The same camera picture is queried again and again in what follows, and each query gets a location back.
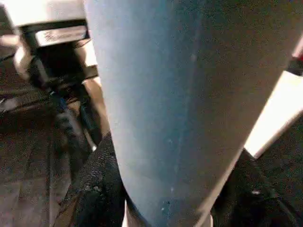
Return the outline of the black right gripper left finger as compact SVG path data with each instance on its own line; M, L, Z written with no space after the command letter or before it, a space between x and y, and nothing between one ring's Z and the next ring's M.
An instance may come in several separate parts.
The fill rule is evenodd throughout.
M56 217L58 227L120 227L125 189L108 133L71 182Z

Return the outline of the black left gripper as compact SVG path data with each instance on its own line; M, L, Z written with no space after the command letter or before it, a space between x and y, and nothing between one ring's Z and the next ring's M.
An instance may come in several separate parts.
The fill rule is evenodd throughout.
M86 62L92 54L87 25L24 25L18 27L17 38L16 71L40 90L81 93L83 83L98 76L96 64ZM53 103L69 145L90 154L92 147L75 113L57 94Z

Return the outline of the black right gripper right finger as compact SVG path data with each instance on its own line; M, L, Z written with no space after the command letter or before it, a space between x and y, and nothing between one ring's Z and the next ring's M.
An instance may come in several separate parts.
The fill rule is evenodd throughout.
M301 227L303 218L243 150L211 209L215 227Z

